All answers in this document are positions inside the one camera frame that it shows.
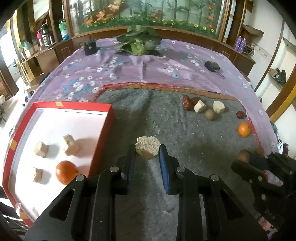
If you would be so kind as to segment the right hand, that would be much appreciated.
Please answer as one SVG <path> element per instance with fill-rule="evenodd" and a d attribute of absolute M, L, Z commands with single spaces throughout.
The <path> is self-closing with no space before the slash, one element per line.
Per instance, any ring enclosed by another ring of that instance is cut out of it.
<path fill-rule="evenodd" d="M 258 147 L 255 152 L 250 152 L 248 150 L 241 150 L 237 155 L 236 160 L 247 164 L 254 164 L 264 158 L 264 149 Z"/>

